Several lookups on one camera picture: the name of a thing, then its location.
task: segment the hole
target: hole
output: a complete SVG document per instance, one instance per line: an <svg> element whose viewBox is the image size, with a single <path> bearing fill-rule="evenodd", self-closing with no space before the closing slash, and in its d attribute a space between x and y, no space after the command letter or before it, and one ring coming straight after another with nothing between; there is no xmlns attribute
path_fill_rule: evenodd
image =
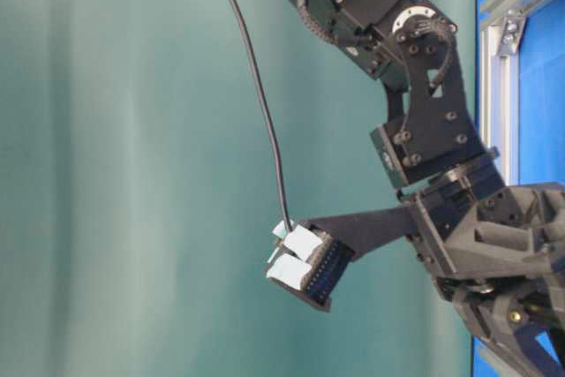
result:
<svg viewBox="0 0 565 377"><path fill-rule="evenodd" d="M549 338L549 334L547 332L544 332L538 337L536 337L536 341L538 341L541 347L546 350L546 352L549 354L551 358L555 359L555 361L559 361L559 358L557 357L557 352L555 351L555 348L552 345L551 340Z"/></svg>
<svg viewBox="0 0 565 377"><path fill-rule="evenodd" d="M403 94L403 105L405 112L410 110L410 92L406 92Z"/></svg>
<svg viewBox="0 0 565 377"><path fill-rule="evenodd" d="M438 70L428 70L427 71L427 79L428 82L432 82L435 79L435 76L438 75ZM430 90L430 97L434 99L440 99L443 97L443 86L436 87L435 89Z"/></svg>

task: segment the screw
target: screw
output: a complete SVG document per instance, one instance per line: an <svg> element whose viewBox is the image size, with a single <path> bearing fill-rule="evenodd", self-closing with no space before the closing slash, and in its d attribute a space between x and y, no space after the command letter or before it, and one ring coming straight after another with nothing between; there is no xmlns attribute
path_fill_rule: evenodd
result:
<svg viewBox="0 0 565 377"><path fill-rule="evenodd" d="M349 47L346 48L346 50L350 53L350 55L352 55L353 57L358 57L359 56L359 51L356 48L353 47Z"/></svg>
<svg viewBox="0 0 565 377"><path fill-rule="evenodd" d="M422 162L422 155L421 154L414 154L414 155L412 155L411 159L412 159L412 163L414 165L418 165L419 163Z"/></svg>
<svg viewBox="0 0 565 377"><path fill-rule="evenodd" d="M512 44L514 42L514 35L513 34L506 34L502 39L504 44Z"/></svg>
<svg viewBox="0 0 565 377"><path fill-rule="evenodd" d="M506 29L509 33L515 33L516 31L518 31L518 24L514 21L509 21Z"/></svg>
<svg viewBox="0 0 565 377"><path fill-rule="evenodd" d="M517 324L522 320L522 314L520 314L518 311L512 311L510 313L510 320Z"/></svg>
<svg viewBox="0 0 565 377"><path fill-rule="evenodd" d="M410 141L411 139L412 139L412 133L411 132L399 132L395 136L395 144L396 145L402 145L403 143L406 143L406 142Z"/></svg>

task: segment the bolt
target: bolt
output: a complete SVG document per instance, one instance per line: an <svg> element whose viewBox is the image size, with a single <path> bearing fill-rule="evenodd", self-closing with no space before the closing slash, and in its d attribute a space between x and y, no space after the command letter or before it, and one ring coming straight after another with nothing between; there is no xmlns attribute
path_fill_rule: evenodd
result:
<svg viewBox="0 0 565 377"><path fill-rule="evenodd" d="M411 139L412 139L412 133L411 132L399 132L395 136L395 144L396 145L402 145L403 143L406 143L406 142L410 141Z"/></svg>
<svg viewBox="0 0 565 377"><path fill-rule="evenodd" d="M412 155L411 159L412 159L412 163L414 165L418 165L419 163L422 162L422 155L421 154L414 154L414 155Z"/></svg>
<svg viewBox="0 0 565 377"><path fill-rule="evenodd" d="M510 320L512 322L515 322L516 324L522 320L522 314L520 314L518 311L512 311L509 317Z"/></svg>
<svg viewBox="0 0 565 377"><path fill-rule="evenodd" d="M512 44L514 42L514 35L513 34L506 34L502 39L504 44Z"/></svg>
<svg viewBox="0 0 565 377"><path fill-rule="evenodd" d="M518 31L518 24L514 21L509 21L506 29L509 33L515 33L516 31Z"/></svg>

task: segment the black cable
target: black cable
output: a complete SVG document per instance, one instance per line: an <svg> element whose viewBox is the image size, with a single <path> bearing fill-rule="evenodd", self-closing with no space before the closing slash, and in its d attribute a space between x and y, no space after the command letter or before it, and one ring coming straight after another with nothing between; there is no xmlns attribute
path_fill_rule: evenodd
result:
<svg viewBox="0 0 565 377"><path fill-rule="evenodd" d="M326 31L318 22L310 15L308 11L308 0L297 0L298 15L304 22L306 28L316 35L325 43L337 45L337 39L329 31Z"/></svg>
<svg viewBox="0 0 565 377"><path fill-rule="evenodd" d="M444 41L448 45L448 53L443 59L443 64L438 70L437 75L430 81L430 88L435 89L443 83L447 77L451 65L455 60L455 47L457 40L451 31L451 27L441 19L424 19L418 22L417 32L420 34L435 33L440 41Z"/></svg>
<svg viewBox="0 0 565 377"><path fill-rule="evenodd" d="M271 140L271 147L273 148L273 154L275 156L275 173L276 173L276 183L278 185L279 202L281 203L282 218L284 220L284 226L288 233L292 231L292 223L289 218L289 211L286 203L286 192L284 191L284 178L283 178L283 164L281 161L281 151L279 149L279 143L276 138L275 127L273 126L273 119L271 118L271 113L268 109L267 99L265 98L265 90L263 88L263 83L261 81L261 76L259 72L259 67L257 66L257 58L255 57L255 52L253 50L253 45L251 42L251 37L249 36L249 31L247 30L247 25L245 19L239 9L237 0L230 0L231 8L233 9L237 23L239 24L239 29L241 30L241 35L244 39L245 50L247 51L247 56L249 57L249 65L251 66L251 71L253 74L253 79L255 81L255 87L257 89L257 95L259 96L259 103L263 111L263 117L265 118L265 123L267 124L268 137Z"/></svg>

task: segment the blue wall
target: blue wall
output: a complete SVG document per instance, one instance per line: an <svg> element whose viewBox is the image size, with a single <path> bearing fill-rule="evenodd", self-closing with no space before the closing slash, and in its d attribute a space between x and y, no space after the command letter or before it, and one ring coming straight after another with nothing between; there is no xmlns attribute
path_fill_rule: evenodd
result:
<svg viewBox="0 0 565 377"><path fill-rule="evenodd" d="M555 0L531 16L520 50L520 184L565 182L565 0ZM539 342L552 351L547 337ZM478 354L474 343L476 377L498 375Z"/></svg>

